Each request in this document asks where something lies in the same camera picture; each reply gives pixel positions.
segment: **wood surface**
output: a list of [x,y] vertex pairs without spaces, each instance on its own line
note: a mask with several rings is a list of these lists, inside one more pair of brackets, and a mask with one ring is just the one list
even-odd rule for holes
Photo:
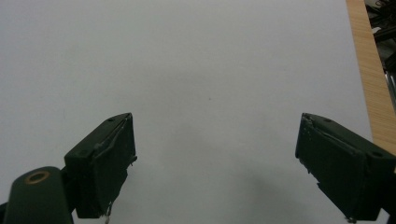
[[346,0],[374,143],[396,155],[396,115],[362,0]]

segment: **wooden table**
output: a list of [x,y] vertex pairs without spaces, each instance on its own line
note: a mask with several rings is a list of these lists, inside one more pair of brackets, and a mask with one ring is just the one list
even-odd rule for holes
[[363,0],[346,0],[374,143],[396,155],[396,116]]

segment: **white surface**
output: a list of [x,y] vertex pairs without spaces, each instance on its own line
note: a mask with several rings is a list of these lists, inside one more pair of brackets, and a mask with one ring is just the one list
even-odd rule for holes
[[134,114],[113,223],[344,223],[294,158],[300,116],[370,138],[343,0],[2,1],[0,74],[1,202]]

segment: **black object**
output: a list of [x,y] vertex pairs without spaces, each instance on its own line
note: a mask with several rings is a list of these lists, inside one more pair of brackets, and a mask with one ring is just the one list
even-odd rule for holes
[[396,215],[396,157],[338,123],[303,114],[296,157],[350,220]]
[[0,205],[0,223],[73,223],[104,215],[117,199],[136,161],[130,113],[105,120],[64,157],[66,166],[33,170],[16,179],[9,201]]

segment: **white tabletop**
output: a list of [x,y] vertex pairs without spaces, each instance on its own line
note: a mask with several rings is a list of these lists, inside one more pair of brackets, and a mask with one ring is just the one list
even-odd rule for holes
[[300,116],[371,138],[344,0],[0,3],[0,203],[124,112],[113,223],[344,223],[294,158]]

